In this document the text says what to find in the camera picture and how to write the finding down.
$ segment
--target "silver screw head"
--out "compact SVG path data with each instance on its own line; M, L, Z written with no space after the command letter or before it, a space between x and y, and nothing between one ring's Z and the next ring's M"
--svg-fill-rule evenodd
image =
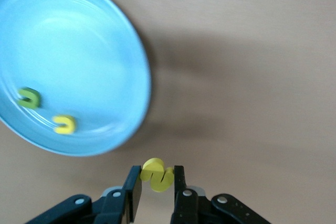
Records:
M222 204L227 203L227 199L226 199L224 196L219 196L219 197L217 198L217 201L218 201L219 203L222 203Z
M116 191L115 193L112 194L113 197L117 198L121 195L119 191Z
M191 196L193 193L190 191L190 190L184 190L183 191L183 195L186 196L186 197L189 197Z
M80 204L83 204L84 201L85 201L85 200L82 199L82 198L80 198L80 199L76 199L75 204L76 204L76 205L80 205Z

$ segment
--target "yellow foam piece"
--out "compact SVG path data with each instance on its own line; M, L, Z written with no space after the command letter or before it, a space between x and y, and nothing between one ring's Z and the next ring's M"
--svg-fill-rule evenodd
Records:
M166 191L174 182L174 168L164 169L164 163L159 158L151 158L144 163L140 179L142 181L151 180L153 191L161 193Z
M57 134L72 134L76 130L76 120L71 115L56 115L52 120L55 123L61 124L54 128Z

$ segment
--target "u-shaped magnet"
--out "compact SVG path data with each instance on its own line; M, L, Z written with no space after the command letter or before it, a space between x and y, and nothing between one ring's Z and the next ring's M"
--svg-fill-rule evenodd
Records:
M52 120L60 124L54 128L57 134L72 134L76 129L76 120L71 115L56 115Z
M23 96L23 98L17 100L18 105L33 110L40 106L41 96L36 90L25 87L19 89L18 93Z

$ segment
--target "yellow s-shaped piece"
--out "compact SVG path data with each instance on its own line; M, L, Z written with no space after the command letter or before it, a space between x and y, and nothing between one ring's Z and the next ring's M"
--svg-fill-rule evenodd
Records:
M159 158L151 158L144 163L140 179L151 180L151 188L158 193L166 191L174 182L174 169L168 167L164 170L164 163Z

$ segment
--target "blue plate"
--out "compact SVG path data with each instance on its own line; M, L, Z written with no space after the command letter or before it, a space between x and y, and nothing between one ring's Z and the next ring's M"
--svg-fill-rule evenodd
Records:
M91 156L123 144L150 99L142 43L110 0L0 0L0 118L51 152ZM37 109L19 106L18 90L39 92ZM55 115L71 115L63 135Z

